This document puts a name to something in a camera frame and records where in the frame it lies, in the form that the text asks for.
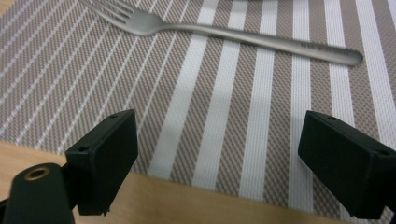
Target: fork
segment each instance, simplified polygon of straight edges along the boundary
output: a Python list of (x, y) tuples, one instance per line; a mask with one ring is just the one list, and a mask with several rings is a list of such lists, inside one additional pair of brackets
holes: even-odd
[(323, 44), (284, 39), (271, 35), (247, 33), (201, 24), (167, 23), (158, 15), (140, 10), (121, 0), (79, 0), (100, 17), (133, 35), (153, 35), (165, 30), (198, 32), (239, 41), (241, 43), (319, 59), (330, 63), (354, 66), (363, 60), (356, 50), (341, 49)]

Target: placemat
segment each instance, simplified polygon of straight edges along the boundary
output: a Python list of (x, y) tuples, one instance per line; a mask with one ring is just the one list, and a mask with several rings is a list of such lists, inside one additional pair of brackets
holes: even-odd
[(134, 108), (133, 171), (350, 222), (298, 158), (307, 109), (396, 148), (394, 0), (135, 0), (166, 21), (357, 49), (346, 67), (205, 35), (139, 37), (77, 0), (18, 0), (0, 19), (0, 140), (63, 154)]

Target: black plastic part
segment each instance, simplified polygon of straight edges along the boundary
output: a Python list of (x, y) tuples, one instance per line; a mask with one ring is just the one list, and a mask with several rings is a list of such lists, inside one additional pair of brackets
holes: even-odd
[(340, 119), (307, 111), (298, 153), (332, 194), (357, 218), (394, 211), (396, 152)]
[(3, 223), (74, 223), (68, 205), (61, 167), (39, 164), (15, 176)]
[(134, 111), (104, 119), (66, 151), (70, 207), (77, 204), (81, 215), (106, 214), (137, 154)]

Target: silver fork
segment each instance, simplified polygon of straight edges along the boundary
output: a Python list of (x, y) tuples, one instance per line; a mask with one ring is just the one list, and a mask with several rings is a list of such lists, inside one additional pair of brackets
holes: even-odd
[(299, 40), (283, 39), (276, 36), (247, 33), (208, 25), (187, 23), (167, 23), (159, 16), (140, 10), (121, 0), (79, 0), (103, 19), (133, 35), (153, 35), (164, 30), (201, 32), (233, 41), (267, 49), (285, 51), (330, 63), (357, 65), (363, 56), (356, 50), (340, 49), (328, 45)]

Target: striped fabric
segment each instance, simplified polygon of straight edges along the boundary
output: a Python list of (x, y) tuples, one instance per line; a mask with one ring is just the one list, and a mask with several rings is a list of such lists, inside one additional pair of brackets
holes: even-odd
[(135, 0), (190, 22), (357, 49), (345, 67), (205, 35), (129, 35), (77, 0), (19, 0), (0, 19), (0, 140), (63, 154), (136, 109), (133, 171), (353, 223), (298, 158), (307, 109), (396, 149), (394, 0)]

